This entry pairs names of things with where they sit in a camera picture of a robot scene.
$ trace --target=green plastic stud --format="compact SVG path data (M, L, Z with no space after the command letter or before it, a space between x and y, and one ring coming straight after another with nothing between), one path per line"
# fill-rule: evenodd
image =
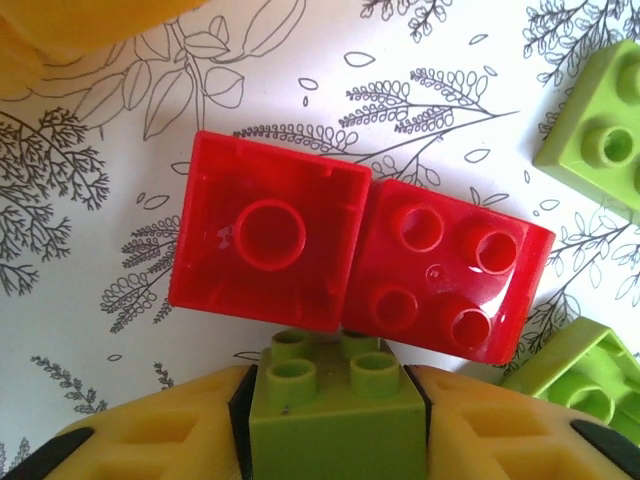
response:
M424 480L425 402L388 345L303 333L280 333L262 352L249 415L253 478Z
M533 163L574 190L624 204L640 224L640 45L594 53Z
M557 332L502 386L588 413L640 446L640 365L593 320Z

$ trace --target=table surface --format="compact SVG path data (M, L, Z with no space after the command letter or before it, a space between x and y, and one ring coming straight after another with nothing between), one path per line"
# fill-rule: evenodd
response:
M578 314L640 351L640 229L531 165L589 53L638 38L640 10L234 5L51 66L0 103L0 475L84 415L255 360L281 329L167 304L197 129L330 152L557 233L511 364L393 344L402 360L498 381Z

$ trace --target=shiny plastic surface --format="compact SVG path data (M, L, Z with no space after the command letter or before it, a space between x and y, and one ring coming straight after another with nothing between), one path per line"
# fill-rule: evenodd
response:
M554 238L395 180L375 184L342 324L478 362L507 362Z
M371 172L197 135L169 300L336 331Z

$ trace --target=leaf illustration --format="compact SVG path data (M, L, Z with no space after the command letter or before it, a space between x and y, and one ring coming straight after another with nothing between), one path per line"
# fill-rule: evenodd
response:
M469 40L469 45L475 45L477 43L480 43L482 40L486 39L489 35L487 35L486 33L479 33L478 35L474 36L471 40Z
M471 190L471 200L473 201L473 204L479 206L482 202L482 200L480 200L480 194L473 187L469 187L469 189Z
M167 203L169 198L171 198L169 195L156 195L155 197L147 199L142 208L145 210L155 210Z
M141 33L134 42L136 53L143 60L171 59L169 31L165 25Z
M124 108L122 85L125 76L116 73L97 81L85 94L75 114L88 126L99 126L112 120Z
M184 112L193 96L193 82L184 70L165 73L151 94L144 139L159 135Z
M348 52L344 55L344 61L353 68L362 68L376 61L375 57L364 52Z
M318 89L318 82L313 78L299 78L298 85L308 91L314 91Z
M472 150L464 156L464 159L469 163L479 163L491 153L491 150L487 148L478 148Z
M237 108L244 96L244 77L225 67L213 67L205 77L204 90L221 107Z
M225 45L229 43L229 29L227 28L227 20L222 15L213 17L213 20L211 20L211 23L209 24L209 33L219 38Z
M124 108L133 110L144 99L151 87L151 69L144 60L138 60L127 70L122 86Z
M171 164L171 169L178 175L189 175L189 162L176 162Z
M545 212L550 212L552 210L555 210L558 207L558 205L560 205L560 200L555 200L552 198L548 200L543 200L542 202L540 202L540 208Z
M490 205L495 205L498 202L502 202L507 198L509 198L508 193L494 193L493 195L490 195L487 198L485 198L484 202L482 202L482 205L484 207L488 207Z
M246 55L262 57L279 47L302 18L306 6L306 0L267 0L249 24L242 44Z
M602 283L602 270L595 262L591 262L589 265L589 279L593 288L598 288Z
M229 51L222 40L208 32L189 35L184 39L184 47L197 58L216 58Z

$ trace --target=black plastic edge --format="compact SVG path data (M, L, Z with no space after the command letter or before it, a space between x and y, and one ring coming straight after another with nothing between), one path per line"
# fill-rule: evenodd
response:
M82 427L52 438L2 479L44 480L86 442L93 433L93 428Z
M425 414L424 416L426 420L425 431L427 434L426 441L427 441L427 446L429 446L429 433L431 431L431 407L433 406L433 402L429 398L429 395L427 395L427 392L424 391L422 384L418 381L418 378L413 373L413 370L411 370L411 365L405 365L404 371L407 372L407 375L411 379L413 386L416 387L416 390L424 400L424 414Z
M258 378L258 365L251 365L229 401L229 415L236 456L240 465L242 480L252 480L253 464L251 462L251 438L249 435L249 414L253 392Z
M640 480L640 448L609 427L572 420L571 428L633 480Z

